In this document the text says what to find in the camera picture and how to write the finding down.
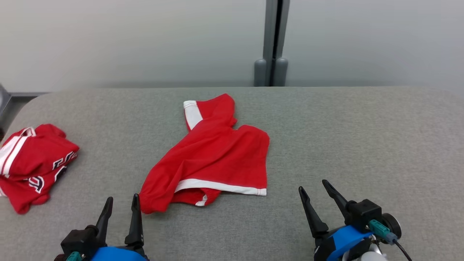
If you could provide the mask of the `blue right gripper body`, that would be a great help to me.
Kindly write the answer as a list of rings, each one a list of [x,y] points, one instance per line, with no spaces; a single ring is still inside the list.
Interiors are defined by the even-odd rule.
[[[380,243],[399,245],[401,225],[389,213],[370,219],[364,227],[346,225],[324,235],[315,246],[316,261],[386,261]]]

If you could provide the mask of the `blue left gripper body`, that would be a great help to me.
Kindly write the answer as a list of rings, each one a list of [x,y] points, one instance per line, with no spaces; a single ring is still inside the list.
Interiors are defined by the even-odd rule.
[[[91,261],[148,261],[143,247],[107,246],[98,248]]]

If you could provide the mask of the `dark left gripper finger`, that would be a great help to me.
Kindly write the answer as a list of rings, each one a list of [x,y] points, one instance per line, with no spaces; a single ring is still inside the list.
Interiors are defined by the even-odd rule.
[[[142,248],[144,246],[144,230],[141,218],[140,197],[138,194],[133,195],[131,211],[131,222],[129,233],[125,238],[125,244],[130,247]]]
[[[113,197],[107,198],[106,203],[96,223],[96,227],[98,228],[96,239],[97,239],[99,247],[107,246],[106,244],[107,228],[108,228],[109,219],[112,215],[113,201],[114,201]]]

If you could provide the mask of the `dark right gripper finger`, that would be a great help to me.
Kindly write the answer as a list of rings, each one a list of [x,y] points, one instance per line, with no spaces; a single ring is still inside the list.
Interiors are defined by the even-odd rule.
[[[347,209],[348,201],[335,189],[335,187],[326,179],[322,180],[322,184],[328,195],[335,201],[341,214],[344,218],[344,223],[351,222],[351,215]]]
[[[326,235],[326,233],[328,233],[328,225],[320,219],[319,215],[311,205],[310,197],[302,186],[298,188],[298,192],[303,204],[312,237],[322,238],[324,235]]]

